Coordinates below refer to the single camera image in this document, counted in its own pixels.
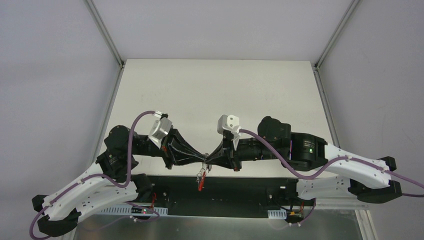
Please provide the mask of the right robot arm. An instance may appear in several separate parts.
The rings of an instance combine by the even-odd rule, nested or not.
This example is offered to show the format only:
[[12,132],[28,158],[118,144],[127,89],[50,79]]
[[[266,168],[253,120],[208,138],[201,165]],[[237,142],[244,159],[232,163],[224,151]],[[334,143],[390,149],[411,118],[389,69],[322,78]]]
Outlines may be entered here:
[[245,130],[234,115],[223,115],[217,131],[223,139],[205,164],[239,171],[244,161],[279,160],[295,176],[295,185],[283,192],[290,205],[322,197],[356,197],[383,204],[403,194],[400,183],[390,175],[396,169],[392,157],[370,159],[353,154],[321,137],[292,132],[290,124],[270,116],[248,138],[241,137]]

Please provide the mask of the silver key organiser plate with rings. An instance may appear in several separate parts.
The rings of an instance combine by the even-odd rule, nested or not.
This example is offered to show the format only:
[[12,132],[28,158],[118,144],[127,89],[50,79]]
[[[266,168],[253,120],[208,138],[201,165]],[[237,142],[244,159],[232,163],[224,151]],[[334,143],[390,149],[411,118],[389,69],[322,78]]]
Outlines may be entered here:
[[199,172],[196,174],[197,190],[201,192],[204,188],[205,178],[207,173],[212,169],[210,164],[203,163]]

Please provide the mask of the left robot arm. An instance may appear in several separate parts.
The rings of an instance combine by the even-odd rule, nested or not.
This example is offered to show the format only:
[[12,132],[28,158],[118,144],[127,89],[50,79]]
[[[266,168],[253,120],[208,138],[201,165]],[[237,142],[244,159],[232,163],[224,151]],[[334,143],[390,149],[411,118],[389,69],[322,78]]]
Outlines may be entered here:
[[43,233],[43,239],[65,235],[89,216],[116,204],[154,203],[157,196],[149,177],[131,173],[138,164],[135,155],[161,157],[167,168],[198,160],[202,164],[197,176],[200,185],[210,170],[205,154],[194,150],[177,129],[160,122],[147,135],[118,125],[104,142],[106,151],[79,177],[53,194],[33,197],[37,214],[29,227],[32,238],[34,228]]

